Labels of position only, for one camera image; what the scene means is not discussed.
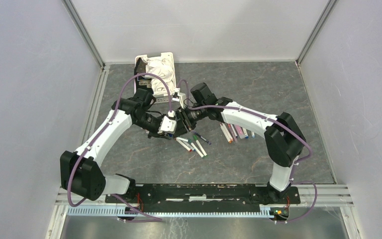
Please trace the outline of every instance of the black mounting plate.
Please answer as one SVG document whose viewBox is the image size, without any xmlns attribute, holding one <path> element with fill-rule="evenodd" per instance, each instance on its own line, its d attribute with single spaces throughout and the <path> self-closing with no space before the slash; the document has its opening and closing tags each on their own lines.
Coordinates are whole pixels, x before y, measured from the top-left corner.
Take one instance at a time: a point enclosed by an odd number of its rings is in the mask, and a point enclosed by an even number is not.
<svg viewBox="0 0 382 239">
<path fill-rule="evenodd" d="M 259 212 L 260 204 L 285 205 L 287 197 L 291 204 L 301 203 L 297 187 L 290 187 L 282 198 L 273 202 L 266 185 L 260 184 L 137 184 L 135 195 L 138 194 L 145 212 Z M 190 201 L 190 196 L 221 200 L 194 201 L 191 198 Z M 136 203 L 137 197 L 125 200 Z M 106 196 L 105 202 L 121 203 L 112 196 Z"/>
</svg>

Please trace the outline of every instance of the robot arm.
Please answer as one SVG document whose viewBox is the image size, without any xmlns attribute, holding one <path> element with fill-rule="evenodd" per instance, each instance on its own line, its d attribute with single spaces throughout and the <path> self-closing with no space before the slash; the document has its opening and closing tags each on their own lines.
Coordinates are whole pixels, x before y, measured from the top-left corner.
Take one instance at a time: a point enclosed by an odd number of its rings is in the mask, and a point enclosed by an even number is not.
<svg viewBox="0 0 382 239">
<path fill-rule="evenodd" d="M 100 170 L 108 151 L 116 140 L 133 124 L 149 131 L 148 137 L 163 137 L 171 139 L 193 130 L 196 122 L 208 117 L 211 120 L 236 124 L 249 129 L 266 140 L 266 146 L 270 158 L 273 160 L 273 172 L 268 183 L 270 197 L 281 198 L 290 187 L 293 162 L 298 159 L 303 144 L 288 132 L 283 131 L 271 121 L 261 119 L 248 112 L 251 111 L 267 118 L 274 119 L 295 132 L 305 140 L 299 127 L 292 116 L 282 113 L 280 116 L 268 115 L 245 108 L 229 98 L 216 98 L 205 83 L 200 83 L 191 89 L 196 100 L 194 107 L 201 106 L 224 106 L 234 107 L 240 110 L 206 108 L 195 110 L 182 107 L 175 111 L 174 115 L 161 115 L 155 117 L 146 111 L 150 108 L 151 93 L 137 89 L 135 95 L 129 99 L 121 99 L 118 112 L 112 121 L 116 103 L 108 117 L 97 131 L 75 152 L 65 151 L 61 156 L 61 184 L 67 189 L 68 180 L 75 162 L 84 150 L 86 153 L 74 174 L 71 191 L 90 200 L 96 200 L 101 194 L 122 194 L 130 197 L 134 195 L 135 180 L 123 175 L 104 176 Z"/>
</svg>

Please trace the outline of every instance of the gray marble floor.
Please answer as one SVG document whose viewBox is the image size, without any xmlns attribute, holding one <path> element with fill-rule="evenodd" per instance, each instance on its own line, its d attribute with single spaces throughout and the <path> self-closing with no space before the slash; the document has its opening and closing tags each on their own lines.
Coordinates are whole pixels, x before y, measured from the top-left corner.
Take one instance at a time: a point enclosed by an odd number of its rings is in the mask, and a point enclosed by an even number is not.
<svg viewBox="0 0 382 239">
<path fill-rule="evenodd" d="M 206 82 L 217 97 L 225 96 L 268 114 L 290 113 L 314 151 L 295 170 L 295 181 L 333 183 L 308 95 L 293 62 L 180 63 L 175 68 L 177 81 L 188 80 L 190 88 Z M 132 74 L 133 65 L 110 66 L 96 127 Z M 127 89 L 125 98 L 132 96 L 133 85 Z M 152 110 L 165 113 L 167 107 L 168 104 L 158 104 Z M 106 174 L 120 173 L 138 183 L 268 182 L 273 163 L 263 138 L 257 135 L 229 144 L 219 124 L 208 119 L 199 121 L 196 131 L 212 142 L 203 144 L 207 158 L 186 152 L 175 141 L 148 139 L 143 129 L 133 125 L 109 151 L 101 168 Z"/>
</svg>

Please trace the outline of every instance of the gray floor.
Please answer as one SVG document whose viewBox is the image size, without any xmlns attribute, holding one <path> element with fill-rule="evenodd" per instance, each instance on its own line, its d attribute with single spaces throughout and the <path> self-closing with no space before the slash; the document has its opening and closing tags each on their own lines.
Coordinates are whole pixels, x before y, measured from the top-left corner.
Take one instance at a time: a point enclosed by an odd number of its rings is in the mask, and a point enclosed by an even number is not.
<svg viewBox="0 0 382 239">
<path fill-rule="evenodd" d="M 180 63 L 175 68 L 177 81 L 188 80 L 190 88 L 206 82 L 217 97 L 229 97 L 268 114 L 290 113 L 314 151 L 312 158 L 297 167 L 295 180 L 334 182 L 307 92 L 293 62 Z M 96 127 L 132 74 L 133 65 L 111 65 Z M 124 97 L 132 94 L 131 84 Z M 159 104 L 152 110 L 165 113 L 167 107 Z M 207 158 L 186 152 L 174 141 L 147 139 L 145 131 L 133 125 L 115 143 L 101 168 L 106 174 L 120 173 L 138 183 L 268 182 L 273 163 L 260 136 L 229 144 L 219 124 L 208 119 L 199 121 L 196 131 L 212 142 L 203 145 Z"/>
<path fill-rule="evenodd" d="M 306 209 L 291 208 L 296 216 Z M 348 239 L 339 208 L 314 208 L 300 221 L 274 225 L 262 218 L 164 218 L 161 223 L 121 223 L 115 217 L 66 218 L 64 239 Z"/>
</svg>

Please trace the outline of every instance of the marker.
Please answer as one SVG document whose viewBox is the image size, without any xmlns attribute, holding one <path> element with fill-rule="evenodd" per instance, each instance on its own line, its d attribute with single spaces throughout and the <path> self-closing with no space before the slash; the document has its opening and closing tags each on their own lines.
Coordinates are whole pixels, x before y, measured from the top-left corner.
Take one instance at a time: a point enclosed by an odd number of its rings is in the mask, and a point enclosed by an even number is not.
<svg viewBox="0 0 382 239">
<path fill-rule="evenodd" d="M 244 136 L 245 136 L 245 138 L 248 138 L 247 130 L 246 130 L 245 128 L 242 128 L 242 131 L 244 131 Z"/>
<path fill-rule="evenodd" d="M 233 135 L 235 136 L 235 138 L 238 138 L 238 134 L 236 133 L 235 127 L 232 127 L 232 131 L 233 131 Z"/>
<path fill-rule="evenodd" d="M 223 132 L 223 135 L 225 135 L 225 138 L 226 138 L 226 140 L 229 142 L 229 143 L 231 143 L 232 141 L 231 141 L 231 138 L 228 136 L 228 134 L 225 132 L 225 129 L 223 128 L 223 125 L 222 124 L 220 124 L 220 129 L 222 130 L 222 132 Z"/>
<path fill-rule="evenodd" d="M 188 148 L 188 146 L 186 146 L 182 141 L 180 140 L 176 140 L 180 145 L 182 145 L 182 147 L 184 147 L 188 152 L 192 152 L 192 150 L 190 148 Z"/>
<path fill-rule="evenodd" d="M 199 142 L 199 140 L 197 139 L 197 136 L 193 135 L 194 136 L 194 141 L 197 143 L 197 145 L 200 147 L 201 149 L 201 152 L 203 153 L 203 155 L 206 157 L 207 156 L 207 153 L 205 152 L 203 146 L 201 145 L 201 143 Z"/>
<path fill-rule="evenodd" d="M 224 123 L 220 123 L 220 126 L 224 129 L 224 131 L 225 131 L 226 135 L 228 136 L 229 140 L 232 142 L 233 141 L 233 137 L 230 134 L 230 132 L 228 130 L 228 127 Z"/>
<path fill-rule="evenodd" d="M 239 135 L 239 138 L 240 138 L 240 139 L 245 138 L 244 133 L 242 132 L 241 127 L 235 125 L 235 129 L 236 129 L 236 131 L 238 132 L 238 135 Z"/>
<path fill-rule="evenodd" d="M 184 143 L 188 148 L 190 148 L 192 151 L 195 151 L 195 148 L 191 146 L 191 144 L 187 143 L 187 142 L 182 142 Z"/>
<path fill-rule="evenodd" d="M 228 124 L 228 128 L 229 128 L 231 137 L 235 140 L 235 142 L 238 142 L 238 139 L 234 137 L 233 128 L 232 128 L 232 126 L 230 124 Z"/>
<path fill-rule="evenodd" d="M 195 132 L 194 130 L 192 131 L 195 135 L 197 135 L 199 138 L 201 138 L 201 140 L 203 140 L 204 142 L 208 143 L 208 145 L 211 145 L 211 143 L 205 139 L 203 136 L 201 136 L 199 133 Z"/>
<path fill-rule="evenodd" d="M 197 146 L 194 143 L 191 143 L 191 146 L 195 148 L 196 152 L 200 155 L 200 157 L 204 158 L 204 154 L 200 152 Z"/>
<path fill-rule="evenodd" d="M 186 138 L 176 137 L 176 139 L 179 139 L 180 141 L 187 142 L 187 143 L 190 142 L 190 140 Z"/>
<path fill-rule="evenodd" d="M 230 138 L 230 140 L 233 141 L 233 137 L 232 137 L 232 135 L 230 134 L 230 132 L 229 132 L 229 130 L 228 130 L 228 127 L 227 127 L 225 124 L 223 124 L 223 123 L 222 123 L 222 126 L 223 126 L 223 128 L 225 129 L 225 132 L 226 132 L 226 134 L 228 135 L 228 137 Z"/>
</svg>

